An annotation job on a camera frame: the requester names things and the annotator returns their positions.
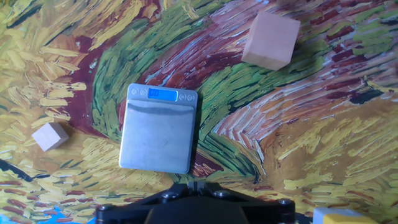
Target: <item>scale button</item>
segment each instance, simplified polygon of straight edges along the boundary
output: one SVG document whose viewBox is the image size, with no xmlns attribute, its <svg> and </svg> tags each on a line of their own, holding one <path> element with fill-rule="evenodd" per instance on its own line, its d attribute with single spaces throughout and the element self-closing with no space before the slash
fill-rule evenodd
<svg viewBox="0 0 398 224">
<path fill-rule="evenodd" d="M 131 90 L 131 93 L 132 93 L 133 95 L 135 95 L 135 94 L 138 93 L 138 90 L 137 90 L 136 88 L 133 88 L 133 89 Z"/>
<path fill-rule="evenodd" d="M 181 93 L 180 96 L 179 96 L 180 100 L 185 100 L 186 97 L 187 96 L 185 96 L 185 94 L 183 94 L 183 93 Z"/>
<path fill-rule="evenodd" d="M 188 95 L 188 96 L 187 96 L 187 100 L 188 100 L 188 101 L 192 101 L 192 100 L 193 100 L 193 96 L 192 96 L 192 95 Z"/>
</svg>

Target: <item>green brushstroke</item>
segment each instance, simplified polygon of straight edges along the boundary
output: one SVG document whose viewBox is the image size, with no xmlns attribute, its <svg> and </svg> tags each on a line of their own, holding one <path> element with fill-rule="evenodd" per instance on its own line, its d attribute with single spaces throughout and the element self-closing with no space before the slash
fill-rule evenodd
<svg viewBox="0 0 398 224">
<path fill-rule="evenodd" d="M 391 47 L 391 44 L 376 44 L 362 49 L 353 49 L 353 52 L 355 55 L 379 54 L 390 50 Z"/>
<path fill-rule="evenodd" d="M 364 39 L 362 40 L 361 45 L 363 47 L 372 46 L 375 44 L 390 44 L 393 40 L 392 35 L 380 38 L 373 38 L 373 39 Z"/>
<path fill-rule="evenodd" d="M 318 36 L 319 34 L 322 34 L 326 32 L 328 29 L 330 29 L 333 26 L 331 22 L 328 22 L 326 25 L 323 25 L 322 27 L 319 27 L 317 29 L 312 30 L 310 33 L 308 33 L 305 36 L 302 36 L 297 40 L 298 43 L 304 43 L 308 40 L 311 40 L 312 38 Z"/>
<path fill-rule="evenodd" d="M 369 24 L 358 25 L 357 31 L 358 32 L 366 32 L 368 30 L 372 30 L 372 29 L 378 28 L 380 26 L 382 26 L 382 24 L 380 24 L 380 20 L 376 20 Z"/>
<path fill-rule="evenodd" d="M 220 8 L 224 2 L 195 0 L 191 5 L 203 17 Z M 181 10 L 183 2 L 168 8 L 162 19 L 148 26 L 146 19 L 133 22 L 114 47 L 105 51 L 99 61 L 94 81 L 92 114 L 93 127 L 114 141 L 120 141 L 119 121 L 116 107 L 125 99 L 128 84 L 134 83 L 161 55 L 208 26 L 208 20 L 192 20 Z M 201 120 L 198 123 L 200 149 L 214 158 L 224 168 L 224 174 L 245 176 L 259 175 L 252 162 L 242 155 L 234 142 L 213 132 L 216 125 L 227 115 L 265 94 L 309 77 L 323 68 L 323 56 L 331 50 L 323 39 L 313 39 L 332 26 L 322 28 L 301 38 L 292 62 L 279 71 L 239 63 L 215 72 L 197 90 L 202 97 Z M 176 175 L 176 179 L 191 179 L 192 176 Z"/>
<path fill-rule="evenodd" d="M 336 25 L 334 25 L 332 28 L 330 28 L 330 30 L 328 30 L 327 34 L 329 36 L 333 35 L 333 34 L 337 34 L 342 28 L 346 27 L 346 26 L 352 26 L 353 23 L 350 21 L 341 21 L 339 23 L 337 23 Z"/>
<path fill-rule="evenodd" d="M 396 16 L 398 16 L 398 9 L 391 10 L 391 11 L 385 12 L 383 14 L 380 14 L 379 18 L 380 19 L 387 19 L 387 18 L 396 17 Z"/>
<path fill-rule="evenodd" d="M 128 27 L 130 31 L 103 53 L 93 84 L 91 106 L 93 127 L 110 139 L 121 140 L 121 132 L 115 123 L 118 121 L 115 105 L 125 98 L 128 84 L 136 82 L 169 48 L 207 27 L 206 22 L 190 19 L 182 5 L 183 2 L 178 2 L 168 8 L 162 14 L 162 20 L 147 30 L 146 19 L 135 21 Z M 203 4 L 196 13 L 203 17 L 221 6 L 218 2 Z"/>
<path fill-rule="evenodd" d="M 377 31 L 366 33 L 366 34 L 355 34 L 353 37 L 353 40 L 360 42 L 365 39 L 372 39 L 372 38 L 380 37 L 380 36 L 382 36 L 384 34 L 388 34 L 388 33 L 389 33 L 388 28 L 382 28 Z"/>
<path fill-rule="evenodd" d="M 373 14 L 379 13 L 382 11 L 384 11 L 384 6 L 378 6 L 373 9 L 358 13 L 358 15 L 355 17 L 355 22 L 360 23 L 360 22 L 364 21 L 365 19 L 371 17 Z"/>
</svg>

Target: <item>wooden cube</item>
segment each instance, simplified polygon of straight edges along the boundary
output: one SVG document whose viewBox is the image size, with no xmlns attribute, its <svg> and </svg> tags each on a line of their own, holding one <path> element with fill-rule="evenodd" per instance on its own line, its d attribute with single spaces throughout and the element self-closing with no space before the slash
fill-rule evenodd
<svg viewBox="0 0 398 224">
<path fill-rule="evenodd" d="M 63 130 L 60 124 L 47 123 L 33 133 L 32 137 L 43 151 L 47 151 L 57 148 L 69 138 L 69 135 Z"/>
<path fill-rule="evenodd" d="M 278 70 L 290 63 L 300 22 L 259 12 L 249 31 L 242 61 Z"/>
</svg>

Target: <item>blue object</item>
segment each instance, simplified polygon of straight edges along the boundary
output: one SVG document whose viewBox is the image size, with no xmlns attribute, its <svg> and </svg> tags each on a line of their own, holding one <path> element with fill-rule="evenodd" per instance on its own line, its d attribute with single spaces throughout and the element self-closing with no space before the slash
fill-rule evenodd
<svg viewBox="0 0 398 224">
<path fill-rule="evenodd" d="M 159 90 L 150 88 L 148 92 L 148 98 L 157 99 L 157 100 L 169 100 L 176 101 L 177 100 L 177 92 L 170 90 Z"/>
</svg>

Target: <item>scale display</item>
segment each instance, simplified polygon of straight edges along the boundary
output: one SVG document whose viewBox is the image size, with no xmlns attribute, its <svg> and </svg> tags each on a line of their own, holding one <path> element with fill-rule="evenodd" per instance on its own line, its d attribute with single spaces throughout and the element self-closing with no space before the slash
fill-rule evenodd
<svg viewBox="0 0 398 224">
<path fill-rule="evenodd" d="M 122 168 L 186 174 L 190 169 L 198 94 L 130 84 L 119 165 Z"/>
<path fill-rule="evenodd" d="M 160 90 L 160 89 L 156 89 L 156 88 L 150 88 L 148 91 L 148 98 L 158 99 L 158 100 L 176 101 L 177 100 L 177 91 Z"/>
</svg>

